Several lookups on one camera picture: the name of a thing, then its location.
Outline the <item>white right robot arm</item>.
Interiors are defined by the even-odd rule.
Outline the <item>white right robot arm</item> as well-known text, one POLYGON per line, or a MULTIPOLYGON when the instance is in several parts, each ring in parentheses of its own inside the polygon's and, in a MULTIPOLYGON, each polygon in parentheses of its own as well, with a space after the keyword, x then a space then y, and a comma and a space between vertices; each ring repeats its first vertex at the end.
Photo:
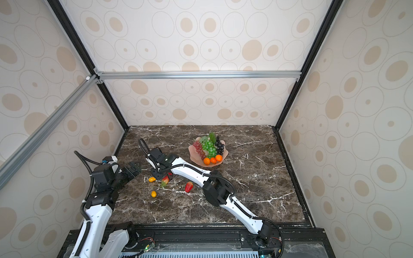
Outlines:
POLYGON ((174 174, 185 177, 200 186, 205 199, 211 205, 229 211, 255 236, 257 246, 264 248, 269 245, 273 230, 271 221, 256 216, 243 205, 237 199, 236 190, 232 183, 224 178, 219 171, 198 168, 176 155, 167 157, 162 154, 156 158, 148 154, 146 160, 153 167, 153 176, 163 178, 174 174))

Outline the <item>red fake grape bunch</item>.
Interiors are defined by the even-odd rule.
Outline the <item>red fake grape bunch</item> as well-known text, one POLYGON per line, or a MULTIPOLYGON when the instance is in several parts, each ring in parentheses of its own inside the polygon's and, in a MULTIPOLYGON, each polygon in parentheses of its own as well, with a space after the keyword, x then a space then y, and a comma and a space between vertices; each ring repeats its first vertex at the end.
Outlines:
POLYGON ((201 160, 204 160, 207 156, 203 150, 202 144, 199 141, 195 141, 193 143, 193 146, 197 152, 197 154, 200 156, 201 160))

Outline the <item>black fake grape bunch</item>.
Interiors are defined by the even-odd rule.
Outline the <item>black fake grape bunch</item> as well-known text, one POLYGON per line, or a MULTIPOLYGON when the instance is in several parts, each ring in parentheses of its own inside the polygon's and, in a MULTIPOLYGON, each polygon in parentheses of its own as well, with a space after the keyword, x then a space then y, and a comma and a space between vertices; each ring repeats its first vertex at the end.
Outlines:
POLYGON ((215 147, 216 147, 217 154, 218 155, 223 155, 225 145, 221 142, 219 136, 216 137, 215 147))

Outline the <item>red fake strawberry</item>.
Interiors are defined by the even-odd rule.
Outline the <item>red fake strawberry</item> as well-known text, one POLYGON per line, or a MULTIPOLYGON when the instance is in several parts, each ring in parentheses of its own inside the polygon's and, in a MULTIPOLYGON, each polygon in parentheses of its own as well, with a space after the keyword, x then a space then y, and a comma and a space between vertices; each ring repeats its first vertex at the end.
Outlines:
POLYGON ((190 193, 194 187, 194 184, 192 182, 187 182, 185 186, 185 192, 190 193))

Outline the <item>pink scalloped fruit bowl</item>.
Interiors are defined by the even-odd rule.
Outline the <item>pink scalloped fruit bowl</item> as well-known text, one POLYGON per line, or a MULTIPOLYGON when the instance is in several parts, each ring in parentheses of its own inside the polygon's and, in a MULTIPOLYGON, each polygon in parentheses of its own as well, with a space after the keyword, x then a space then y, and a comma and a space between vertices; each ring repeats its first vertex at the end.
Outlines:
POLYGON ((229 152, 225 147, 224 150, 223 150, 222 159, 220 161, 217 161, 216 163, 205 164, 203 162, 203 159, 201 159, 201 156, 198 154, 196 148, 193 145, 190 145, 188 147, 188 150, 189 150, 190 159, 191 159, 192 162, 194 162, 195 164, 197 164, 201 167, 208 167, 208 168, 216 167, 218 165, 221 165, 223 163, 223 161, 229 155, 229 152))

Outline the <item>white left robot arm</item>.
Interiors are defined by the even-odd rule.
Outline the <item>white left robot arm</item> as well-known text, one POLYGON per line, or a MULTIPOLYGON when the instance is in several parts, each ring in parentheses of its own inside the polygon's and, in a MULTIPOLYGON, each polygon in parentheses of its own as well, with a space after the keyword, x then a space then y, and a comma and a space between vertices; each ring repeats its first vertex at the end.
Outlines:
POLYGON ((103 244, 106 226, 116 206, 119 191, 142 172, 139 163, 130 162, 120 168, 112 161, 97 166, 91 172, 93 193, 88 193, 81 205, 85 220, 71 258, 118 258, 122 251, 137 246, 139 234, 133 224, 115 226, 103 244))

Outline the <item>green fake grape bunch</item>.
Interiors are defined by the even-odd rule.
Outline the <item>green fake grape bunch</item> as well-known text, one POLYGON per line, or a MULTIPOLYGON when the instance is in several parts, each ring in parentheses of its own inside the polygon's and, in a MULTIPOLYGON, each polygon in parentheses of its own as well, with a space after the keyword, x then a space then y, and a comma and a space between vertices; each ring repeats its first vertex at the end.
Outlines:
POLYGON ((205 156, 209 159, 214 158, 217 155, 216 141, 216 136, 213 132, 210 132, 207 136, 201 137, 199 140, 205 156))

